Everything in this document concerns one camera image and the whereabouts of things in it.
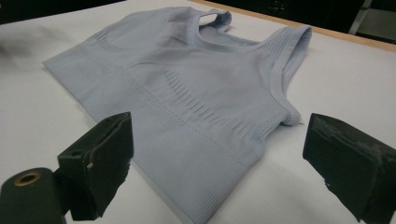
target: table surface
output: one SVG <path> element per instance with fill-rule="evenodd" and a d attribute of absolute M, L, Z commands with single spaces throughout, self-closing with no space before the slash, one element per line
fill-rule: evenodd
<path fill-rule="evenodd" d="M 132 12 L 185 6 L 211 8 L 185 0 L 129 0 L 0 25 L 0 183 L 30 168 L 54 171 L 57 155 L 95 125 L 42 62 Z M 264 40 L 284 26 L 233 13 L 230 34 Z M 395 84 L 395 52 L 314 33 L 288 98 L 306 122 L 311 113 L 328 115 L 396 147 Z M 357 223 L 303 159 L 306 129 L 307 123 L 276 128 L 264 157 L 209 223 Z M 69 214 L 66 219 L 74 223 Z M 134 167 L 104 217 L 95 221 L 179 222 Z"/>
<path fill-rule="evenodd" d="M 267 21 L 275 21 L 275 22 L 282 23 L 282 24 L 285 24 L 285 25 L 290 25 L 290 26 L 301 25 L 301 23 L 299 23 L 297 21 L 288 21 L 288 20 L 285 20 L 285 19 L 281 19 L 281 18 L 272 17 L 272 16 L 261 14 L 261 13 L 257 13 L 257 12 L 244 10 L 242 8 L 225 6 L 225 5 L 222 5 L 222 4 L 213 3 L 213 2 L 206 1 L 206 0 L 190 0 L 190 1 L 195 2 L 195 3 L 199 3 L 199 4 L 204 4 L 204 5 L 210 6 L 210 7 L 217 7 L 217 8 L 221 8 L 221 9 L 226 9 L 226 10 L 229 10 L 229 11 L 233 11 L 233 12 L 237 12 L 237 13 L 240 13 L 240 14 L 248 15 L 250 17 L 256 17 L 256 18 L 260 18 L 260 19 L 263 19 L 263 20 L 267 20 Z M 314 30 L 314 32 L 316 32 L 318 34 L 332 36 L 332 37 L 335 37 L 335 38 L 338 38 L 338 39 L 347 40 L 349 42 L 359 43 L 359 44 L 363 44 L 363 45 L 366 45 L 366 46 L 375 47 L 375 48 L 378 48 L 378 49 L 396 51 L 396 45 L 392 45 L 392 44 L 389 44 L 389 43 L 385 43 L 385 42 L 381 42 L 381 41 L 377 41 L 377 40 L 373 40 L 373 39 L 368 39 L 368 38 L 364 38 L 364 37 L 359 37 L 359 36 L 356 36 L 356 35 L 344 34 L 344 33 L 336 32 L 336 31 L 332 31 L 332 30 L 327 30 L 327 29 L 320 28 L 320 27 L 313 27 L 313 30 Z"/>

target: light blue sports bra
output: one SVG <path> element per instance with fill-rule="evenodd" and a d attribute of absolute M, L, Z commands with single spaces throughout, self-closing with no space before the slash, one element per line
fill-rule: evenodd
<path fill-rule="evenodd" d="M 96 121 L 131 111 L 134 162 L 194 223 L 262 157 L 268 133 L 300 120 L 285 92 L 311 28 L 255 42 L 226 34 L 230 22 L 190 7 L 139 12 L 44 62 Z"/>

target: clothing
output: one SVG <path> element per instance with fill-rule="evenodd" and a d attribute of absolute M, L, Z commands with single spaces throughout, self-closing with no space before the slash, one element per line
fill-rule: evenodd
<path fill-rule="evenodd" d="M 227 35 L 230 22 L 227 11 L 139 12 L 44 62 L 96 121 L 131 111 L 134 162 L 194 223 L 262 157 L 268 133 L 300 120 L 285 92 L 311 28 L 255 42 Z"/>

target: ribbed texture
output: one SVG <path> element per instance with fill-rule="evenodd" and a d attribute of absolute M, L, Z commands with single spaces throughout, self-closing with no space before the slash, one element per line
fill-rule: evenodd
<path fill-rule="evenodd" d="M 261 158 L 264 137 L 300 120 L 285 93 L 310 28 L 260 43 L 224 34 L 230 22 L 217 10 L 141 12 L 45 62 L 96 121 L 131 111 L 134 162 L 199 224 Z"/>

